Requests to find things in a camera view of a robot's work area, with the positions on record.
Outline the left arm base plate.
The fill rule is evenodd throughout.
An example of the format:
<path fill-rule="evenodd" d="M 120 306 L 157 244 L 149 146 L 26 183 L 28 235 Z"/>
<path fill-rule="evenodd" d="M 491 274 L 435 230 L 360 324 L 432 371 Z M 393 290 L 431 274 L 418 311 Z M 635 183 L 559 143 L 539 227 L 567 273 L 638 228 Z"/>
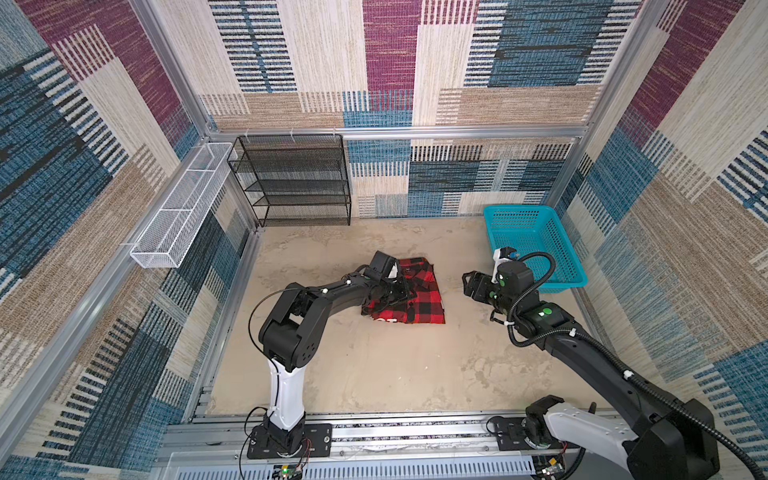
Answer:
<path fill-rule="evenodd" d="M 330 456 L 333 425 L 330 423 L 299 422 L 292 430 L 284 431 L 267 422 L 250 432 L 246 457 L 249 460 L 277 459 L 281 456 L 296 458 Z"/>

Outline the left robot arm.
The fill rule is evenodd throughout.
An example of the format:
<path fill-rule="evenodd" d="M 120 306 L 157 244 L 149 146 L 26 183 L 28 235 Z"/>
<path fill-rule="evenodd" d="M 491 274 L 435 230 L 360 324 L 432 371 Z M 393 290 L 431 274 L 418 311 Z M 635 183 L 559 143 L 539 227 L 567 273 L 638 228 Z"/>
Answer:
<path fill-rule="evenodd" d="M 331 316 L 354 307 L 387 309 L 414 298 L 411 285 L 401 275 L 370 277 L 360 272 L 326 285 L 291 283 L 283 289 L 258 334 L 270 368 L 269 406 L 263 423 L 268 438 L 285 452 L 301 446 L 305 369 L 319 349 Z"/>

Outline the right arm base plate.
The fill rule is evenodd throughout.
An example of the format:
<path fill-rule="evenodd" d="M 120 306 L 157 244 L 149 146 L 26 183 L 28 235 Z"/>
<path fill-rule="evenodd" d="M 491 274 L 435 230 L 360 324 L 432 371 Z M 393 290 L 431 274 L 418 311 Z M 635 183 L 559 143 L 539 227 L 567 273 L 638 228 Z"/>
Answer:
<path fill-rule="evenodd" d="M 560 442 L 549 434 L 542 439 L 531 440 L 525 426 L 525 416 L 504 417 L 494 415 L 486 420 L 485 429 L 496 441 L 500 451 L 540 450 L 553 452 L 576 452 L 580 446 L 575 443 Z"/>

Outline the red black plaid shirt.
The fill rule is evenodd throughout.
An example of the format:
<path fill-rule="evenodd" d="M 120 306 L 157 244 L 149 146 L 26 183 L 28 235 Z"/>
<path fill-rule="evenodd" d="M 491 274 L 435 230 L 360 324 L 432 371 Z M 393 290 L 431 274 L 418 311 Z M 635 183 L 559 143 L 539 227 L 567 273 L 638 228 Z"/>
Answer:
<path fill-rule="evenodd" d="M 399 263 L 409 286 L 408 299 L 389 306 L 371 301 L 361 308 L 361 314 L 388 323 L 444 325 L 445 310 L 434 266 L 424 257 L 400 259 Z"/>

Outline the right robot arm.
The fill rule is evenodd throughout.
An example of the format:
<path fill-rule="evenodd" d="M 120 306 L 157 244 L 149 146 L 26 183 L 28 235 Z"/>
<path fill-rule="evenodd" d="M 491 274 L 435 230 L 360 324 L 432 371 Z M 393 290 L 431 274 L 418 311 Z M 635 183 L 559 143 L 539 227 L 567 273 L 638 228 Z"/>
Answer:
<path fill-rule="evenodd" d="M 565 403 L 547 406 L 548 433 L 575 443 L 623 467 L 635 479 L 709 479 L 720 470 L 716 439 L 707 428 L 712 413 L 699 401 L 682 402 L 621 362 L 559 305 L 523 292 L 513 280 L 493 282 L 472 271 L 462 276 L 464 294 L 500 314 L 509 332 L 519 333 L 563 362 L 587 382 L 623 420 L 568 412 Z"/>

